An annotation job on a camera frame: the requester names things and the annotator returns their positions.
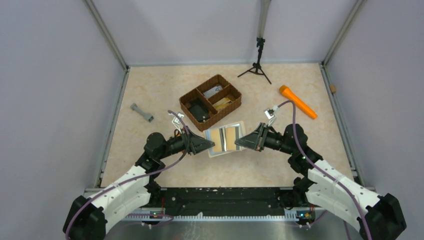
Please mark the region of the gold credit card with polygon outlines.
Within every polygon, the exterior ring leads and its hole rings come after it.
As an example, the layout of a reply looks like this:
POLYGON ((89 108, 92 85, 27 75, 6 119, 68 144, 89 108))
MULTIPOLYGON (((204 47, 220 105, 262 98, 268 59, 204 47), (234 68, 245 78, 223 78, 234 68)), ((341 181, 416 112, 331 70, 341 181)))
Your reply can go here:
POLYGON ((214 128, 210 131, 210 140, 214 142, 214 146, 211 149, 212 155, 217 155, 224 151, 224 137, 221 128, 214 128))
POLYGON ((232 125, 225 128, 226 150, 239 151, 240 147, 235 144, 235 141, 240 137, 240 126, 232 125))

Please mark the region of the silver grey credit card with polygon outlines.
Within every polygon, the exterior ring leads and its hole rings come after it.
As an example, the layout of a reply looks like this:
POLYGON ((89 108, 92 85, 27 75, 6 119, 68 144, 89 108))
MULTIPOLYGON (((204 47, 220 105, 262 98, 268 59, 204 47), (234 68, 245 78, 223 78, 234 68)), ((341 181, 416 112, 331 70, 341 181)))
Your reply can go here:
POLYGON ((223 89, 223 87, 221 85, 216 85, 213 86, 212 88, 206 90, 203 95, 205 96, 205 98, 209 99, 211 98, 213 95, 217 94, 218 92, 220 92, 223 89))

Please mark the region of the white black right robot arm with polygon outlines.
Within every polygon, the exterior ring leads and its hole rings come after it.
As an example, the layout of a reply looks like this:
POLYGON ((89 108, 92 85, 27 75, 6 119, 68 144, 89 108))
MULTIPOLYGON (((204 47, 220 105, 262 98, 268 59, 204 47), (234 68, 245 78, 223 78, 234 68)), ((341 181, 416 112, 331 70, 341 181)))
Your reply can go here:
POLYGON ((290 167, 303 176, 294 181, 294 202, 325 209, 351 225, 364 240, 395 240, 406 230, 407 223, 395 196, 380 195, 356 183, 312 150, 307 141, 308 136, 298 123, 289 124, 283 133, 260 123, 235 144, 258 152, 269 148, 289 154, 290 167))

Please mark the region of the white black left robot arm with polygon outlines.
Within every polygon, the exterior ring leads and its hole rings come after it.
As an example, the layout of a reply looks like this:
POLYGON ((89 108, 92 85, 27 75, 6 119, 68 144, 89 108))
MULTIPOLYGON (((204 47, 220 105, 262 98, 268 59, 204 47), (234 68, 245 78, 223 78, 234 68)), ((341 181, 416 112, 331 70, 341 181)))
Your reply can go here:
POLYGON ((63 226, 67 240, 103 240, 109 231, 134 210, 160 202, 160 187, 154 179, 168 169, 163 159, 181 153, 196 155, 215 146, 211 140, 191 132, 165 139, 159 132, 151 133, 144 152, 136 163, 103 190, 77 197, 63 226))

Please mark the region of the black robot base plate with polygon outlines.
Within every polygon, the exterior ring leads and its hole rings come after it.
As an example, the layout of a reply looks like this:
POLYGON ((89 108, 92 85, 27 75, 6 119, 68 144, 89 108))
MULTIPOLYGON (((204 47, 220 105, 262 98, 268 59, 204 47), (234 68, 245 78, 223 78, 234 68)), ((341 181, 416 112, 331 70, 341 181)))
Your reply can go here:
POLYGON ((295 219, 313 220, 317 206, 292 187, 168 187, 153 193, 148 208, 171 216, 265 217, 288 214, 295 219))

